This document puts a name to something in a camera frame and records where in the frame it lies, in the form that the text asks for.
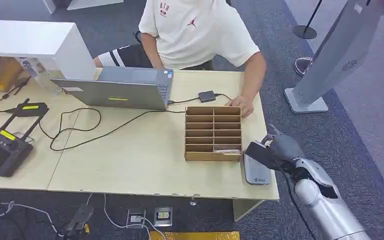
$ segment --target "white display stand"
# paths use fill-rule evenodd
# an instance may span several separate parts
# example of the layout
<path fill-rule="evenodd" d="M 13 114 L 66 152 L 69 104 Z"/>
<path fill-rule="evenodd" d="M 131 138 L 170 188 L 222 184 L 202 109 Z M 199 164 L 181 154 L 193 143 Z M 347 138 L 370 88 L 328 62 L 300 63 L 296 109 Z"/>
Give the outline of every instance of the white display stand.
<path fill-rule="evenodd" d="M 50 14 L 55 12 L 56 7 L 53 0 L 43 0 L 43 3 L 45 4 Z"/>
<path fill-rule="evenodd" d="M 85 9 L 103 5 L 119 4 L 124 0 L 72 0 L 67 10 Z"/>
<path fill-rule="evenodd" d="M 75 23 L 0 20 L 0 57 L 38 59 L 67 79 L 93 80 L 94 61 Z"/>

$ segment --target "wooden crate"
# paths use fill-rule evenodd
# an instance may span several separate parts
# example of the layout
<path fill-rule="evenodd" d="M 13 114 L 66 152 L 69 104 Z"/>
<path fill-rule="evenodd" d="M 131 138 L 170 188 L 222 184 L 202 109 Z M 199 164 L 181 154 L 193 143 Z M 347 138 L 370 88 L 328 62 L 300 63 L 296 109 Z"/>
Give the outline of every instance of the wooden crate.
<path fill-rule="evenodd" d="M 184 158 L 187 161 L 239 161 L 242 157 L 241 119 L 239 107 L 187 107 Z"/>

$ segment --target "beige table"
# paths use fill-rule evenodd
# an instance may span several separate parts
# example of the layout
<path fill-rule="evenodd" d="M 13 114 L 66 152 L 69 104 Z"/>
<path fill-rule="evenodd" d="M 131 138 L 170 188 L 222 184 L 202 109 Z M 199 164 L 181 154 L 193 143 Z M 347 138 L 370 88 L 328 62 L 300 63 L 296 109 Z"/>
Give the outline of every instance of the beige table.
<path fill-rule="evenodd" d="M 231 97 L 238 95 L 241 72 L 176 71 L 170 99 L 182 101 L 199 92 L 213 90 Z M 217 97 L 207 106 L 223 106 L 227 99 Z M 253 101 L 255 112 L 243 120 L 242 141 L 246 148 L 266 135 L 259 97 Z M 202 106 L 198 100 L 175 104 L 171 111 L 186 106 Z M 73 131 L 67 147 L 103 135 L 133 117 L 142 109 L 98 107 L 100 126 L 91 132 Z M 96 113 L 80 112 L 75 128 L 90 128 L 98 120 Z M 148 113 L 118 131 L 63 152 L 48 186 L 50 191 L 113 193 L 233 199 L 235 221 L 264 200 L 278 200 L 275 174 L 271 184 L 251 185 L 244 178 L 239 162 L 186 162 L 184 158 L 185 114 Z"/>
<path fill-rule="evenodd" d="M 30 98 L 30 103 L 45 102 L 48 105 L 49 111 L 42 119 L 42 126 L 52 136 L 58 131 L 61 112 L 84 106 L 71 95 L 53 96 L 42 89 L 34 80 L 31 80 L 17 95 L 12 95 L 8 99 L 0 101 L 0 111 L 15 108 L 17 104 L 22 103 L 26 98 Z M 72 127 L 78 114 L 78 112 L 72 115 L 66 114 L 63 128 Z M 0 113 L 0 127 L 9 117 L 10 114 L 8 113 Z M 36 117 L 16 117 L 7 130 L 10 133 L 25 133 L 36 119 Z M 55 147 L 64 147 L 69 134 L 69 131 L 61 134 L 55 141 Z M 30 190 L 46 190 L 48 188 L 62 153 L 50 150 L 51 140 L 41 132 L 39 127 L 30 136 L 34 139 L 33 151 L 12 177 L 0 177 L 0 188 Z"/>

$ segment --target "white t-shirt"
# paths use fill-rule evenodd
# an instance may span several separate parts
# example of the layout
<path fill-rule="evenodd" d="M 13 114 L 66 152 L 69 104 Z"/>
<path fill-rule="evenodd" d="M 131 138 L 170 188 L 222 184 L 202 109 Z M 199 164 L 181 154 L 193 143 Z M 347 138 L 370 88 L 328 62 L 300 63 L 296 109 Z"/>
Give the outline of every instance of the white t-shirt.
<path fill-rule="evenodd" d="M 170 69 L 197 66 L 215 55 L 239 67 L 260 51 L 226 0 L 147 0 L 139 30 L 157 37 L 162 64 Z"/>

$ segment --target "white cable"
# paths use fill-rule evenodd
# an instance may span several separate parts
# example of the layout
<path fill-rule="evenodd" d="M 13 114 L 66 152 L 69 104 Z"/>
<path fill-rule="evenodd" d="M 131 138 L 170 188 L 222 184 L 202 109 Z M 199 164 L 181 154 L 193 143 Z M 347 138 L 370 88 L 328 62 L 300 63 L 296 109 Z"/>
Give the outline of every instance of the white cable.
<path fill-rule="evenodd" d="M 106 218 L 112 223 L 112 225 L 116 226 L 117 228 L 120 228 L 120 229 L 124 229 L 124 228 L 127 228 L 127 227 L 133 227 L 133 226 L 142 226 L 146 229 L 146 232 L 148 233 L 148 238 L 149 240 L 151 240 L 151 233 L 150 233 L 150 229 L 145 226 L 144 224 L 129 224 L 129 225 L 125 225 L 125 226 L 120 226 L 118 225 L 117 223 L 115 223 L 113 220 L 111 220 L 110 216 L 108 216 L 108 213 L 107 213 L 107 195 L 104 193 L 103 194 L 103 199 L 104 199 L 104 202 L 103 202 L 103 212 L 105 213 L 105 216 Z"/>
<path fill-rule="evenodd" d="M 94 194 L 94 193 L 92 192 L 92 193 L 89 195 L 89 197 L 87 198 L 86 205 L 89 205 L 89 200 L 91 200 L 91 197 L 92 197 L 93 194 Z"/>
<path fill-rule="evenodd" d="M 26 209 L 32 209 L 32 210 L 35 210 L 35 211 L 38 211 L 40 213 L 45 214 L 47 216 L 47 219 L 50 222 L 50 225 L 51 225 L 52 229 L 55 231 L 55 233 L 57 233 L 59 237 L 64 237 L 64 235 L 61 235 L 61 234 L 58 233 L 57 229 L 54 226 L 54 223 L 52 222 L 51 216 L 49 215 L 48 212 L 46 212 L 44 210 L 40 210 L 40 209 L 32 207 L 32 206 L 27 206 L 27 205 L 23 205 L 23 204 L 17 204 L 14 201 L 0 202 L 0 206 L 1 205 L 8 205 L 8 207 L 6 208 L 6 211 L 4 213 L 0 213 L 0 217 L 7 215 L 11 211 L 11 209 L 13 209 L 14 206 L 22 207 L 22 208 L 26 208 Z"/>
<path fill-rule="evenodd" d="M 145 221 L 147 221 L 148 223 L 149 223 L 149 225 L 151 225 L 151 227 L 155 230 L 155 231 L 157 231 L 159 234 L 161 234 L 161 236 L 162 236 L 162 238 L 164 239 L 164 240 L 167 240 L 166 239 L 166 236 L 164 235 L 164 233 L 162 233 L 161 231 L 159 231 L 152 223 L 151 223 L 151 221 L 149 221 L 147 218 L 144 218 L 145 219 Z"/>

